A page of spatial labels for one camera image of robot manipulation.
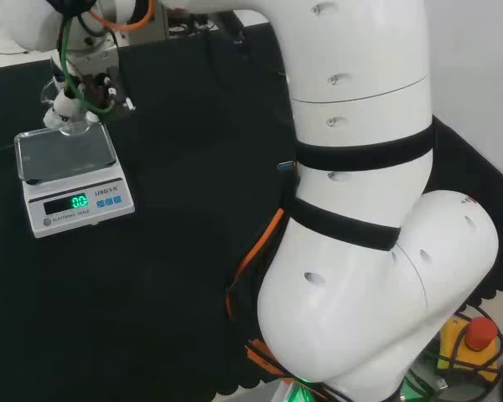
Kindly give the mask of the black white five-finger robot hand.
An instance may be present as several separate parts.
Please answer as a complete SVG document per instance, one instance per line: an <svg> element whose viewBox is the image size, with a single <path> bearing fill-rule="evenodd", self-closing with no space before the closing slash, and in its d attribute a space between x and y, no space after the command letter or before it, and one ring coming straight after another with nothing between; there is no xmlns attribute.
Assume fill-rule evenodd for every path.
<svg viewBox="0 0 503 402"><path fill-rule="evenodd" d="M59 66L53 78L41 90L40 101L47 106L43 124L60 128L72 123L117 121L136 113L117 67L96 75L82 74L71 68L65 75Z"/></svg>

